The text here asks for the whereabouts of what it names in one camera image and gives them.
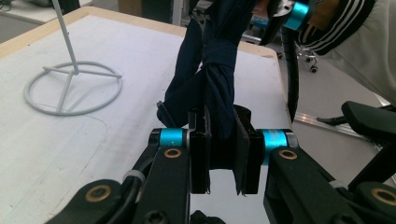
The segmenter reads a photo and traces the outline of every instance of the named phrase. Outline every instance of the person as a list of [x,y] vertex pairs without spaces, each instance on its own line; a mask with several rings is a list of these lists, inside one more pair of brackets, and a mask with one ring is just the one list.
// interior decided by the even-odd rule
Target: person
[[[259,0],[253,13],[266,17],[267,5]],[[396,1],[318,0],[315,6],[296,41],[396,105]]]

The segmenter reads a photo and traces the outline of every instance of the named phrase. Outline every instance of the striped sleeve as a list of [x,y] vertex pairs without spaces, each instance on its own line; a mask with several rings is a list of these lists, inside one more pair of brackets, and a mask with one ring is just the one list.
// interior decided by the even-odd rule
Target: striped sleeve
[[320,31],[307,24],[297,33],[296,41],[324,55],[354,34],[369,16],[375,0],[340,0],[340,7],[328,28]]

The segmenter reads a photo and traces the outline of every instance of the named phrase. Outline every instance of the dark blue cloth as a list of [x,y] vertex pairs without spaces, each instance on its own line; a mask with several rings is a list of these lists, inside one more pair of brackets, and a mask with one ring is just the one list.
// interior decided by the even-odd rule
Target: dark blue cloth
[[233,136],[233,71],[242,33],[247,29],[255,0],[218,0],[206,13],[202,34],[191,19],[177,55],[175,76],[158,103],[158,119],[167,127],[188,123],[188,111],[206,105],[212,136],[227,140]]

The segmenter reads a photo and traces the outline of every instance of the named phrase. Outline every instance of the white tabletop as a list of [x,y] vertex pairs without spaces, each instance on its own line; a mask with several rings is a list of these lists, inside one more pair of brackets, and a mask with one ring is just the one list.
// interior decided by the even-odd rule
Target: white tabletop
[[[90,5],[92,0],[79,0],[83,6]],[[14,0],[11,2],[10,11],[1,11],[0,15],[12,17],[18,20],[29,21],[36,24],[44,24],[56,18],[53,7],[39,7],[27,0]]]
[[[151,130],[163,127],[156,103],[175,71],[182,37],[95,16],[67,27],[77,60],[114,68],[123,75],[123,89],[113,103],[90,114],[46,115],[26,104],[22,93],[42,66],[70,62],[62,33],[0,59],[0,223],[43,223],[84,185],[103,178],[121,182]],[[66,107],[88,104],[92,91],[106,97],[100,90],[111,89],[114,81],[96,80],[73,81]],[[43,80],[51,83],[48,89],[34,89],[43,105],[59,98],[61,90],[51,85],[63,81],[62,75],[49,76]],[[255,128],[290,127],[275,58],[238,51],[234,83],[235,103],[252,110]],[[260,193],[244,197],[236,196],[231,171],[213,171],[211,195],[192,195],[191,211],[203,210],[229,224],[268,223],[262,205],[265,177],[262,167]]]

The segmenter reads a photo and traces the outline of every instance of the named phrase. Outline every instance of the white stand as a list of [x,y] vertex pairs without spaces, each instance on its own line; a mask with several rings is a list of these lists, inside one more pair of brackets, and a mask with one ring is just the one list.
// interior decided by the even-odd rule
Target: white stand
[[[64,23],[64,17],[62,15],[62,11],[61,11],[61,7],[59,6],[59,2],[58,2],[58,0],[52,0],[52,3],[54,5],[54,7],[55,7],[55,11],[56,11],[56,15],[58,17],[59,23],[61,24],[62,33],[64,34],[64,41],[66,42],[66,46],[67,46],[67,49],[69,51],[70,58],[71,58],[72,62],[71,63],[62,63],[62,64],[58,64],[58,65],[55,65],[55,66],[52,66],[52,67],[44,66],[43,67],[44,72],[42,72],[39,75],[37,75],[36,77],[34,77],[33,79],[31,79],[26,84],[25,89],[24,89],[24,97],[25,97],[27,103],[31,107],[33,107],[34,109],[36,109],[38,111],[41,111],[41,112],[46,113],[46,114],[51,114],[51,115],[73,116],[73,115],[86,114],[86,113],[90,113],[92,111],[98,110],[98,109],[110,104],[120,94],[120,90],[121,90],[121,86],[122,86],[122,82],[121,82],[121,77],[122,76],[117,74],[110,67],[107,67],[107,66],[105,66],[103,64],[100,64],[100,63],[77,62],[76,61],[76,57],[74,55],[74,51],[73,51],[73,48],[72,48],[72,45],[71,45],[71,42],[70,42],[70,38],[69,38],[69,35],[67,33],[67,30],[66,30],[66,25]],[[90,70],[82,70],[82,69],[78,68],[79,64],[87,64],[87,65],[90,65],[90,66],[101,67],[102,69],[107,70],[109,73],[95,72],[95,71],[90,71]],[[74,69],[72,69],[72,70],[63,69],[64,67],[71,66],[71,65],[73,65]],[[32,86],[35,84],[35,82],[37,80],[39,80],[41,77],[43,77],[44,75],[48,74],[49,72],[57,72],[57,73],[68,74],[67,80],[64,83],[64,88],[62,90],[61,97],[59,99],[58,105],[56,106],[55,110],[49,110],[48,107],[40,106],[39,104],[34,102],[34,100],[31,97]],[[83,110],[78,110],[78,111],[65,110],[64,109],[64,100],[66,98],[67,91],[69,89],[70,83],[72,81],[73,76],[77,76],[79,73],[97,75],[97,76],[105,76],[105,77],[114,77],[118,81],[118,87],[114,91],[113,95],[111,95],[108,99],[106,99],[104,102],[102,102],[99,105],[94,105],[94,106],[92,106],[90,108],[83,109]]]

